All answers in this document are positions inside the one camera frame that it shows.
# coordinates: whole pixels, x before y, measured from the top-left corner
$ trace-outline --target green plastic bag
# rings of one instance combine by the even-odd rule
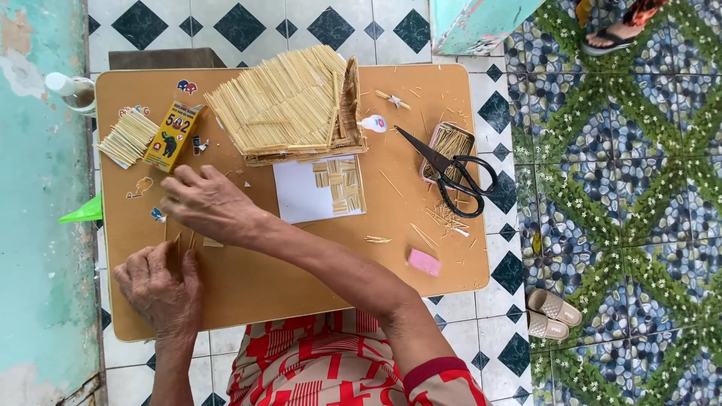
[[[64,215],[58,219],[58,223],[75,223],[79,221],[91,221],[91,220],[102,220],[103,219],[103,199],[100,198],[100,193],[83,204],[78,210]]]

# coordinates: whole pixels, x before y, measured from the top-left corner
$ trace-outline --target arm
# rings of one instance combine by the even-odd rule
[[[187,166],[162,186],[164,212],[198,233],[294,264],[381,324],[402,375],[433,358],[455,356],[419,297],[390,270],[340,244],[306,233],[259,209],[225,176]]]
[[[157,333],[151,406],[193,406],[188,369],[201,320],[201,285],[193,250],[183,257],[183,281],[170,274],[165,260],[172,247],[169,241],[146,247],[113,270],[123,295]]]

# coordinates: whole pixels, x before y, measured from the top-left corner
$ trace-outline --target wooden table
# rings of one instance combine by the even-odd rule
[[[97,80],[98,129],[101,139],[118,121],[118,112],[126,106],[148,107],[148,117],[156,123],[165,118],[173,98],[187,105],[204,103],[203,94],[235,77],[239,69],[187,69],[162,71],[111,71]],[[433,131],[440,118],[456,121],[473,131],[469,75],[458,64],[363,66],[359,68],[362,107],[367,114],[384,116],[388,125],[399,125],[427,142],[426,129]],[[198,90],[188,94],[178,82],[195,83]],[[374,94],[379,89],[397,95],[412,109],[396,107]],[[228,177],[261,208],[278,215],[275,182],[271,166],[247,168],[230,138],[221,130],[214,114],[207,110],[199,119],[196,133],[210,146],[200,156],[188,149],[180,163],[199,168],[211,164]],[[441,295],[486,286],[489,263],[486,252],[483,217],[465,221],[469,237],[460,233],[444,236],[443,227],[427,216],[426,209],[439,201],[435,187],[421,180],[418,168],[422,158],[402,136],[394,131],[366,132],[370,149],[360,157],[367,200],[367,214],[339,217],[296,225],[304,230],[344,244],[374,259],[395,272],[423,296]],[[159,205],[163,192],[161,180],[167,176],[144,163],[124,170],[101,154],[103,212],[108,247],[109,269],[145,246],[163,240],[163,224],[150,212]],[[385,173],[403,194],[399,196],[382,176]],[[136,183],[148,176],[153,185],[143,196],[127,199],[136,191]],[[244,188],[248,182],[251,187]],[[432,251],[414,232],[410,223],[434,239],[440,247]],[[191,231],[173,219],[168,220],[168,238],[183,231],[181,245],[190,243]],[[390,243],[364,241],[366,235],[391,238]],[[307,272],[284,262],[235,247],[212,248],[201,244],[201,279],[204,284],[202,329],[216,329],[304,314],[315,314],[349,307],[348,303]],[[473,249],[472,241],[477,240]],[[443,262],[439,277],[432,277],[406,264],[410,249],[433,255]],[[111,280],[110,299],[113,325],[120,340],[144,340],[154,332],[135,314],[118,285]]]

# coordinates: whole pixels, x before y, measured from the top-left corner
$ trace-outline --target woman's right hand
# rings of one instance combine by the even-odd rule
[[[160,184],[169,196],[163,211],[186,227],[225,245],[254,248],[269,223],[280,221],[256,206],[228,178],[210,165],[200,174],[187,165],[175,169]]]

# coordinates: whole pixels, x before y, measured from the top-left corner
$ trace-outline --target scissor blade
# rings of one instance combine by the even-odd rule
[[[402,129],[399,126],[393,126],[397,131],[401,133],[409,142],[411,142],[411,145],[416,148],[416,151],[419,151],[421,155],[426,158],[431,166],[433,166],[436,170],[439,171],[439,173],[444,173],[446,168],[451,165],[451,160],[447,157],[441,155],[440,153],[432,150],[428,145],[424,144],[423,142],[419,141],[416,137],[406,132],[404,129]]]

